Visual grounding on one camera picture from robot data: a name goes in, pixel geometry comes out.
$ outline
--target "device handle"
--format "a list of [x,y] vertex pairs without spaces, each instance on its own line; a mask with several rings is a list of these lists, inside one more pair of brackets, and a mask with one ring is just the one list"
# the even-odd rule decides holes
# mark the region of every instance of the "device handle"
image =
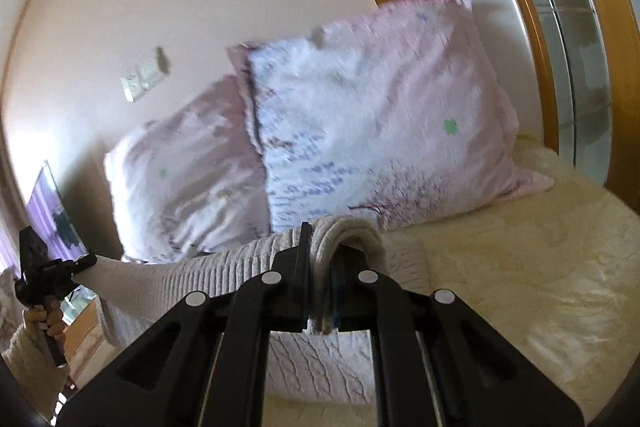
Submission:
[[[47,312],[47,316],[48,316],[50,312],[53,311],[52,304],[55,300],[56,298],[53,295],[46,296],[44,299],[45,301],[44,306],[39,306],[36,308],[44,309],[44,311]],[[53,364],[56,367],[62,367],[63,365],[66,365],[67,362],[66,362],[65,353],[60,347],[60,344],[58,344],[58,341],[56,339],[54,339],[53,337],[50,337],[47,334],[47,329],[49,329],[49,325],[47,324],[47,321],[45,320],[44,322],[40,322],[38,324],[38,327],[41,331],[41,335],[44,337],[44,341],[42,342],[43,347],[46,346],[46,349],[50,352],[51,358],[53,359]]]

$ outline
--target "sleeve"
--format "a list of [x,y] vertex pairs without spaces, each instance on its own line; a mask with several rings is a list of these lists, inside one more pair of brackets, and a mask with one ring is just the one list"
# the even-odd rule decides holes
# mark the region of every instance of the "sleeve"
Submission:
[[54,367],[24,326],[20,326],[14,333],[11,345],[2,357],[24,397],[41,415],[51,420],[55,413],[58,393],[62,391],[68,376],[68,368]]

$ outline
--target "yellow bedsheet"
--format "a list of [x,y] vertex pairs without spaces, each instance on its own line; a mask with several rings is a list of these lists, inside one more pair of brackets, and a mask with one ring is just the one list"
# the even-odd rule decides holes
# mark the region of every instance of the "yellow bedsheet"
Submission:
[[[431,288],[463,298],[589,422],[640,352],[640,218],[533,140],[515,158],[556,187],[391,234],[420,240]],[[263,425],[375,426],[376,412],[268,396]]]

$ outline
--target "silver screw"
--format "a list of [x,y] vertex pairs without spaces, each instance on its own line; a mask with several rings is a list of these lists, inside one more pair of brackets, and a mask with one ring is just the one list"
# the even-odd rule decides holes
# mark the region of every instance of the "silver screw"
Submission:
[[451,290],[438,290],[433,296],[440,304],[451,304],[456,300],[456,294]]
[[204,304],[204,301],[206,300],[207,300],[207,296],[204,295],[204,293],[191,292],[189,295],[187,295],[185,302],[187,303],[188,306],[197,308],[198,306],[202,306]]
[[262,282],[265,284],[278,284],[282,280],[282,275],[279,272],[265,272],[262,274]]
[[378,280],[378,274],[373,270],[363,270],[358,273],[358,279],[360,279],[361,282],[371,284]]

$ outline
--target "hand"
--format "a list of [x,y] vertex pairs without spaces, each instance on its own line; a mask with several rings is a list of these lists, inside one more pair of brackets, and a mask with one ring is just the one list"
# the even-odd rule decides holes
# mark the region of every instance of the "hand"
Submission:
[[37,323],[43,323],[47,321],[47,334],[50,337],[54,337],[58,341],[60,349],[65,347],[65,328],[66,324],[62,321],[62,311],[60,311],[60,303],[58,301],[52,301],[52,311],[47,315],[46,311],[37,310],[35,308],[29,308],[22,312],[22,321],[24,322],[24,328],[36,339],[40,327]]

